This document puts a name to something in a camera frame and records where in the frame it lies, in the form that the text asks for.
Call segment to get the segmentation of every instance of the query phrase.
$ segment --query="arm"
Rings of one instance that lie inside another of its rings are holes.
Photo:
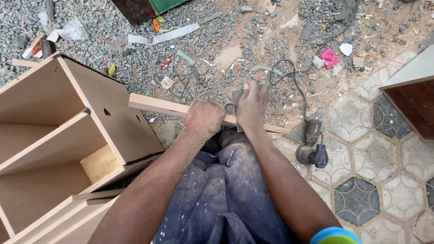
[[[150,243],[185,169],[220,130],[224,116],[217,104],[194,100],[178,139],[119,196],[89,243]]]
[[[277,149],[263,127],[268,87],[244,84],[237,123],[246,133],[262,168],[272,201],[285,223],[303,243],[327,227],[341,227],[321,197]]]

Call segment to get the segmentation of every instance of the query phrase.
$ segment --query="person's left hand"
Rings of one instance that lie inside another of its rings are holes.
[[[225,115],[224,108],[216,103],[196,98],[188,108],[184,130],[205,143],[220,131]]]

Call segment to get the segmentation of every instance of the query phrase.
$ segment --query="hand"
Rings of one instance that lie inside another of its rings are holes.
[[[220,131],[225,115],[224,108],[219,105],[196,98],[188,108],[184,129],[205,143]]]
[[[241,98],[237,104],[237,124],[246,133],[264,130],[265,110],[269,97],[268,86],[250,81],[243,85]]]

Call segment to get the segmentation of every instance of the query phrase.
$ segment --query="black power cord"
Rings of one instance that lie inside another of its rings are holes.
[[[344,27],[344,30],[343,30],[343,31],[339,32],[338,34],[335,34],[334,36],[332,36],[332,37],[330,37],[330,38],[328,38],[328,39],[327,39],[327,40],[326,40],[326,41],[321,45],[321,47],[316,51],[315,56],[317,56],[317,55],[319,54],[319,52],[320,52],[320,51],[325,47],[325,45],[326,45],[329,41],[333,40],[334,38],[340,36],[340,35],[343,34],[345,31],[347,31],[347,29],[348,29],[347,27],[348,27],[348,26],[349,26],[349,24],[344,25],[344,26],[343,26],[343,27]],[[281,62],[289,62],[289,63],[293,66],[293,71],[292,71],[292,72],[288,72],[288,73],[282,75],[282,77],[280,77],[276,82],[273,83],[273,82],[271,82],[271,76],[273,75],[273,71],[274,71],[275,67],[276,67],[279,63],[281,63]],[[269,75],[269,82],[270,82],[271,85],[275,85],[275,84],[279,83],[280,81],[282,81],[282,80],[283,80],[284,78],[286,78],[286,77],[288,77],[287,82],[289,82],[289,76],[292,75],[292,78],[293,78],[293,80],[294,80],[294,83],[295,83],[297,89],[300,91],[301,95],[303,96],[303,100],[304,100],[304,114],[303,114],[303,119],[304,119],[305,122],[308,122],[308,119],[307,119],[307,117],[306,117],[306,114],[307,114],[307,98],[306,98],[306,95],[301,91],[301,89],[300,89],[300,85],[298,84],[298,82],[297,82],[297,80],[296,80],[296,76],[295,76],[295,74],[296,74],[296,73],[307,73],[307,72],[309,72],[309,71],[312,69],[312,67],[313,67],[313,63],[312,63],[312,64],[309,66],[309,68],[307,68],[306,70],[296,71],[296,66],[294,65],[294,63],[293,63],[291,60],[289,60],[289,59],[280,59],[280,60],[278,60],[276,63],[274,63],[273,67],[271,68],[270,75]],[[320,134],[321,134],[321,144],[322,144],[322,141],[323,141],[323,139],[324,139],[324,136],[322,135],[322,132],[320,132]]]

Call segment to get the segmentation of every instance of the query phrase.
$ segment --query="cordless drill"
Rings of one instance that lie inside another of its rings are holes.
[[[304,165],[315,165],[317,168],[325,168],[329,163],[326,146],[322,143],[316,145],[319,135],[321,134],[322,122],[317,119],[311,119],[307,122],[304,140],[305,144],[299,146],[296,150],[296,159]]]

